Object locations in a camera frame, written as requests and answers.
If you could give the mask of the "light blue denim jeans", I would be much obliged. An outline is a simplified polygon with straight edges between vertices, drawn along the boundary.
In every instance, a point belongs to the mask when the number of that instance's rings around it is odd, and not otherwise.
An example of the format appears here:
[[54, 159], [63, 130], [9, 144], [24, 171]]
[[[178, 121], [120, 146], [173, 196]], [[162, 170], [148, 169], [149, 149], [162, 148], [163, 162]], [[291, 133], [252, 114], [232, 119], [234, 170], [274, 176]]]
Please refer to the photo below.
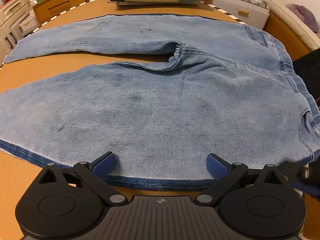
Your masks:
[[200, 16], [106, 15], [39, 30], [5, 63], [88, 52], [168, 54], [89, 64], [1, 94], [1, 149], [68, 168], [116, 155], [103, 179], [200, 190], [208, 154], [251, 168], [319, 158], [319, 109], [284, 45], [267, 32]]

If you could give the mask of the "white drawer unit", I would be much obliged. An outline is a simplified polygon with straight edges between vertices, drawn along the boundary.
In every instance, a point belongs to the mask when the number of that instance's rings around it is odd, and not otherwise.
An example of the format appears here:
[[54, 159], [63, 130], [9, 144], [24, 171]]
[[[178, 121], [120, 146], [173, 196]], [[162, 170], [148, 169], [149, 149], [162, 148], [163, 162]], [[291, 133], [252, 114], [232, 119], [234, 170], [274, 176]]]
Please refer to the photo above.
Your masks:
[[213, 5], [258, 29], [264, 28], [269, 17], [268, 9], [242, 0], [213, 0]]

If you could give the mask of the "white rolling storage cart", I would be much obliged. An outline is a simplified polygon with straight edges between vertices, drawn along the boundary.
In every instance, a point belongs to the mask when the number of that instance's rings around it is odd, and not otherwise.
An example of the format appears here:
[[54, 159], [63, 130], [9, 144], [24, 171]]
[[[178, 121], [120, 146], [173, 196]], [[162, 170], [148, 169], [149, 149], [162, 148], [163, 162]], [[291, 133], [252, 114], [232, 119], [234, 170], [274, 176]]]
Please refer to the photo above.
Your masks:
[[27, 16], [25, 16], [25, 18], [19, 23], [19, 27], [23, 36], [30, 34], [32, 31], [38, 28], [39, 23], [34, 13], [30, 12]]

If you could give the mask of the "white sideboard cabinet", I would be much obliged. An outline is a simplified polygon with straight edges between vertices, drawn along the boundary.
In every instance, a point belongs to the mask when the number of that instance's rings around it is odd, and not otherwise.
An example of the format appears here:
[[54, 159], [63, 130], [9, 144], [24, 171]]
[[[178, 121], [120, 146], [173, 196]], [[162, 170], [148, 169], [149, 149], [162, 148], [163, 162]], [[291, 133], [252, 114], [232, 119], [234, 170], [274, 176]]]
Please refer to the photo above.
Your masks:
[[19, 27], [21, 20], [30, 13], [27, 0], [11, 0], [1, 7], [1, 63], [6, 55], [24, 38]]

